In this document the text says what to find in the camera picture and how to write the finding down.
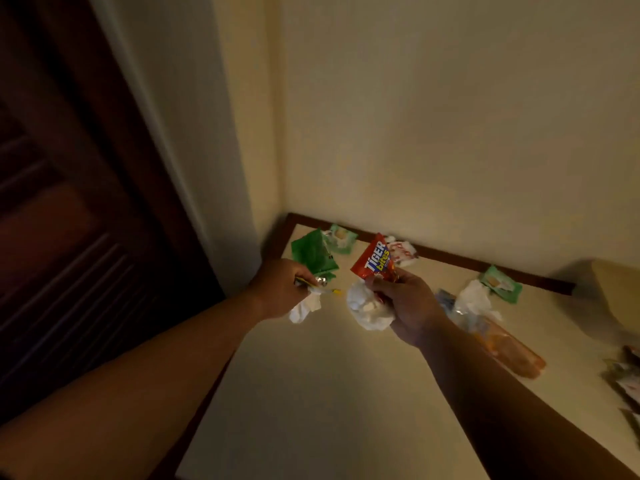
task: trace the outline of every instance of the table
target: table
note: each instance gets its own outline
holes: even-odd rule
[[[296,225],[290,241],[310,232]],[[367,243],[334,256],[332,282],[347,289]],[[291,256],[287,246],[284,257]],[[421,258],[411,271],[433,289],[459,292],[476,271]],[[601,379],[617,349],[565,314],[570,296],[530,285],[517,305],[492,296],[503,327],[547,361],[523,383],[640,474],[624,402]],[[323,296],[302,324],[263,322],[244,340],[177,475],[225,479],[485,479],[462,428],[417,349],[393,332],[365,331],[344,297]]]

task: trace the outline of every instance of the human arm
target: human arm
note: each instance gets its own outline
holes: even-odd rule
[[[144,479],[180,437],[245,334],[307,296],[290,260],[266,263],[247,290],[55,392],[0,429],[12,480]]]
[[[634,479],[603,446],[523,386],[453,324],[427,284],[369,280],[396,309],[398,337],[420,349],[484,468],[493,479]]]

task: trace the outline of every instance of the person's right arm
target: person's right arm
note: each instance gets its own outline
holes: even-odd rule
[[[427,284],[368,280],[393,301],[392,328],[420,348],[493,479],[634,479],[620,460],[523,386],[445,315]]]

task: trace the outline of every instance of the green snack packet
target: green snack packet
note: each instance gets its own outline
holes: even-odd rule
[[[496,295],[509,303],[517,303],[518,296],[522,291],[520,283],[512,280],[493,265],[480,277],[480,282],[491,288]]]
[[[304,264],[315,276],[324,276],[327,281],[335,278],[332,271],[338,269],[331,254],[324,245],[324,234],[320,229],[291,243],[293,260]]]
[[[338,224],[332,224],[331,229],[324,233],[324,242],[326,247],[334,253],[351,254],[357,236],[358,234],[355,232],[340,227]]]

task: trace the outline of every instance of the door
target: door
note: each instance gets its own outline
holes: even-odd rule
[[[64,4],[0,1],[0,424],[223,298],[86,1]]]

